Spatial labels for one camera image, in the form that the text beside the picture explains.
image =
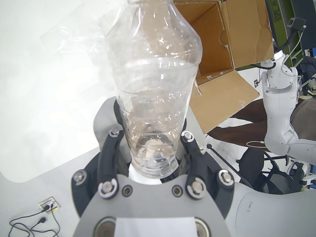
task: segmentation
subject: screw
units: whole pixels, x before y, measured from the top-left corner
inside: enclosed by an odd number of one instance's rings
[[[112,135],[118,135],[119,134],[119,128],[118,127],[113,128],[112,131],[111,131],[111,134]]]
[[[230,176],[230,174],[227,172],[224,172],[221,174],[222,179],[224,180],[225,183],[229,183],[232,179],[232,177]]]
[[[131,187],[131,185],[126,185],[123,187],[122,189],[122,195],[124,197],[129,197],[133,192],[133,188]]]
[[[182,191],[182,188],[181,186],[179,185],[174,185],[172,187],[172,194],[175,196],[175,197],[180,197],[182,195],[183,191]]]
[[[225,169],[219,171],[218,177],[219,180],[226,186],[232,186],[234,184],[232,176]]]
[[[112,189],[113,189],[112,183],[110,181],[106,181],[105,183],[103,183],[101,190],[103,193],[106,194],[106,193],[110,193]]]
[[[200,194],[203,191],[203,185],[198,181],[194,181],[191,187],[195,194]]]
[[[186,140],[189,140],[189,139],[192,138],[192,135],[191,135],[190,133],[186,132],[186,133],[184,134],[184,138],[185,138]]]
[[[81,182],[84,177],[83,177],[83,173],[82,172],[77,172],[74,174],[73,179],[76,183]]]

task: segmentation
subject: clear plastic bottle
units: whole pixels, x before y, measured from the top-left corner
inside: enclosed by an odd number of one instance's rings
[[[178,167],[201,39],[173,0],[128,0],[107,40],[132,165],[145,177],[166,177]]]

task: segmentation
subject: white table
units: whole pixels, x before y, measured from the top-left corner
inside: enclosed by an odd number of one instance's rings
[[[124,1],[0,0],[0,171],[8,180],[26,182],[98,146],[93,119],[114,96],[108,62],[51,54],[41,38],[60,22],[79,26],[78,12],[94,20]]]

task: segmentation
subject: cardboard box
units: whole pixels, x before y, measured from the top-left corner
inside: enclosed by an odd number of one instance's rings
[[[190,106],[209,132],[256,99],[258,92],[235,70],[273,57],[264,0],[174,0],[203,46]]]

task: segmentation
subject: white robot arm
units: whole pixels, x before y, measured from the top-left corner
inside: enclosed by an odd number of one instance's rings
[[[298,100],[298,75],[294,67],[284,65],[283,51],[261,63],[271,68],[262,73],[263,102],[267,113],[267,149],[278,155],[288,155],[316,165],[316,141],[299,139],[290,124],[290,117]]]

